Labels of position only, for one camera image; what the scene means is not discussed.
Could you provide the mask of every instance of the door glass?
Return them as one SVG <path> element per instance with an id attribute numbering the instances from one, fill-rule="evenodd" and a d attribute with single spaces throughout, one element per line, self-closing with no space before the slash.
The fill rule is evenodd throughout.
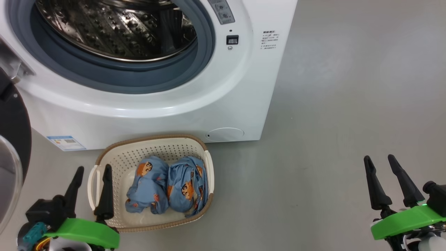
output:
<path id="1" fill-rule="evenodd" d="M 191 21 L 168 0 L 37 0 L 36 6 L 64 39 L 113 60 L 166 59 L 196 39 Z"/>
<path id="2" fill-rule="evenodd" d="M 0 135 L 0 234 L 16 207 L 22 182 L 19 155 L 9 141 Z"/>

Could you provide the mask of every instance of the white washing machine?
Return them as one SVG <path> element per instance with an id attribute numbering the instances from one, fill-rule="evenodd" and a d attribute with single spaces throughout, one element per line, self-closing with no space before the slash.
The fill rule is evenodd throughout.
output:
<path id="1" fill-rule="evenodd" d="M 0 3 L 1 66 L 31 126 L 74 151 L 260 139 L 297 0 Z"/>

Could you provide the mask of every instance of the blue clothing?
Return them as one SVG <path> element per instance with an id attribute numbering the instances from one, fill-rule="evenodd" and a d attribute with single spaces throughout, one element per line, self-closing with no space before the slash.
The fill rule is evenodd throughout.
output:
<path id="1" fill-rule="evenodd" d="M 169 168 L 167 197 L 170 207 L 186 217 L 196 215 L 207 202 L 207 177 L 202 160 L 189 156 Z"/>
<path id="2" fill-rule="evenodd" d="M 153 214 L 164 213 L 169 207 L 166 196 L 169 166 L 156 156 L 143 159 L 135 172 L 135 179 L 128 189 L 125 209 L 129 213 L 141 213 L 150 207 Z"/>

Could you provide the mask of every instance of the brown basket rim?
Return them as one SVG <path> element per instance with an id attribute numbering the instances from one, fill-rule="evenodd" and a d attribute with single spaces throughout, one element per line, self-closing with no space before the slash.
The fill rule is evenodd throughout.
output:
<path id="1" fill-rule="evenodd" d="M 165 134 L 165 135 L 149 136 L 149 137 L 142 137 L 142 138 L 134 138 L 134 139 L 129 139 L 129 140 L 123 140 L 123 141 L 120 141 L 120 142 L 117 142 L 117 143 L 114 143 L 114 144 L 110 145 L 109 147 L 105 148 L 105 150 L 99 155 L 99 157 L 96 160 L 96 165 L 100 165 L 100 163 L 101 163 L 102 159 L 104 158 L 104 156 L 111 149 L 116 148 L 118 146 L 123 146 L 123 145 L 128 145 L 128 144 L 131 144 L 131 143 L 148 141 L 148 140 L 164 139 L 164 138 L 190 138 L 190 139 L 193 139 L 196 142 L 198 142 L 203 147 L 204 151 L 207 151 L 207 147 L 204 144 L 204 142 L 201 141 L 198 137 L 195 137 L 193 135 L 189 135 L 189 134 Z M 184 219 L 179 220 L 179 221 L 163 223 L 163 224 L 158 224 L 158 225 L 153 225 L 153 226 L 125 227 L 125 228 L 117 228 L 117 230 L 120 233 L 142 232 L 142 231 L 150 231 L 150 230 L 156 230 L 156 229 L 161 229 L 161 228 L 179 226 L 179 225 L 182 225 L 182 224 L 193 222 L 193 221 L 198 220 L 199 218 L 201 218 L 204 215 L 204 213 L 211 206 L 213 199 L 214 199 L 214 194 L 210 193 L 208 195 L 207 203 L 204 206 L 204 208 L 198 214 L 196 214 L 196 215 L 194 215 L 192 217 L 189 217 L 189 218 L 184 218 Z"/>

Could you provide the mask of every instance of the floor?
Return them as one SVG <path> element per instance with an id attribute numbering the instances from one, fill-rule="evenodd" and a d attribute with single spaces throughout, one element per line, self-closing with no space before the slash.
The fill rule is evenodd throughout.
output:
<path id="1" fill-rule="evenodd" d="M 209 144 L 215 198 L 200 220 L 122 234 L 120 250 L 389 250 L 374 241 L 363 157 L 393 209 L 403 207 L 387 163 L 418 187 L 446 184 L 444 0 L 300 0 L 258 142 Z M 0 236 L 14 250 L 24 212 L 64 193 L 86 167 L 76 213 L 93 219 L 87 174 L 100 151 L 61 152 L 33 133 L 16 212 Z"/>

